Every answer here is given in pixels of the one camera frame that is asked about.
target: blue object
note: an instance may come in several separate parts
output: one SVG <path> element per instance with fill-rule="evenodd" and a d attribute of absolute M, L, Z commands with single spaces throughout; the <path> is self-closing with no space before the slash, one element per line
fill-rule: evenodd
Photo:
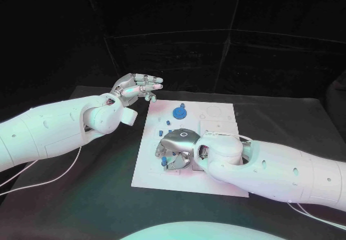
<path fill-rule="evenodd" d="M 167 158 L 164 156 L 161 157 L 161 163 L 160 164 L 161 164 L 162 167 L 167 165 Z"/>
<path fill-rule="evenodd" d="M 186 105 L 181 103 L 180 104 L 180 107 L 177 107 L 174 110 L 173 110 L 173 117 L 175 119 L 183 119 L 187 115 L 187 112 L 186 112 Z"/>

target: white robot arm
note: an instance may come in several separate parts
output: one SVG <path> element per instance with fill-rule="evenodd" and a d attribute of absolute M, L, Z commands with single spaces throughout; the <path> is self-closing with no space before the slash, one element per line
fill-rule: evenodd
<path fill-rule="evenodd" d="M 207 175 L 248 192 L 285 203 L 317 204 L 346 211 L 346 163 L 317 157 L 288 146 L 236 135 L 188 129 L 167 133 L 155 156 L 177 157 L 164 169 L 184 169 L 191 161 Z"/>
<path fill-rule="evenodd" d="M 137 112 L 126 108 L 138 97 L 155 101 L 151 90 L 162 79 L 126 74 L 109 93 L 31 108 L 0 124 L 0 172 L 13 166 L 59 156 L 109 134 L 119 122 L 132 125 Z"/>

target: black table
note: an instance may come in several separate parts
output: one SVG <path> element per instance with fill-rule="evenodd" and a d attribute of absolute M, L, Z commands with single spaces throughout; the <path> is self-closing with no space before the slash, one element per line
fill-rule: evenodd
<path fill-rule="evenodd" d="M 79 86 L 72 98 L 109 90 Z M 315 99 L 162 90 L 155 95 L 161 100 L 233 103 L 240 135 L 346 160 L 346 144 Z M 69 173 L 53 183 L 7 195 L 0 206 L 1 239 L 119 239 L 150 226 L 178 221 L 233 224 L 294 240 L 346 238 L 343 230 L 297 213 L 286 203 L 253 194 L 243 198 L 131 187 L 148 102 L 139 99 L 129 108 L 138 112 L 134 126 L 121 123 L 112 134 L 82 147 Z M 76 153 L 38 161 L 13 187 L 57 177 Z M 344 212 L 314 205 L 305 209 L 346 223 Z"/>

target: white robot body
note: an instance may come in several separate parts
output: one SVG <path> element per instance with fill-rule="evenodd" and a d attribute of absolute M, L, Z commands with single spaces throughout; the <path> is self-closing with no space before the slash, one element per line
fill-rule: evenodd
<path fill-rule="evenodd" d="M 109 93 L 31 108 L 0 124 L 0 171 L 70 152 L 135 117 Z"/>
<path fill-rule="evenodd" d="M 248 163 L 230 164 L 223 157 L 216 157 L 213 147 L 209 147 L 207 158 L 197 157 L 194 161 L 217 181 L 268 199 L 318 204 L 346 211 L 346 163 L 255 140 L 250 146 L 243 146 L 242 155 L 248 157 Z"/>

